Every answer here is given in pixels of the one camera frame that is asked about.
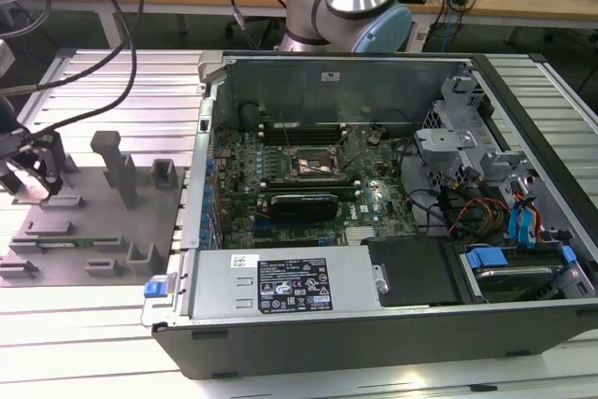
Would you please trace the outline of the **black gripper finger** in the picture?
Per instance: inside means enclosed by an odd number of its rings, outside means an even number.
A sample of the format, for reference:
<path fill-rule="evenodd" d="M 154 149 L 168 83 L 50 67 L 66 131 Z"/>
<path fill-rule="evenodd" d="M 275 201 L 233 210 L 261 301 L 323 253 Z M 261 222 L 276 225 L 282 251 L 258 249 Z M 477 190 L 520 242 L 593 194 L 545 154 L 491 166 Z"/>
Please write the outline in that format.
<path fill-rule="evenodd" d="M 27 132 L 21 146 L 21 166 L 48 192 L 57 194 L 63 187 L 64 146 L 60 134 L 50 130 L 45 134 Z"/>
<path fill-rule="evenodd" d="M 11 195 L 34 193 L 32 158 L 27 155 L 1 160 L 1 186 Z"/>

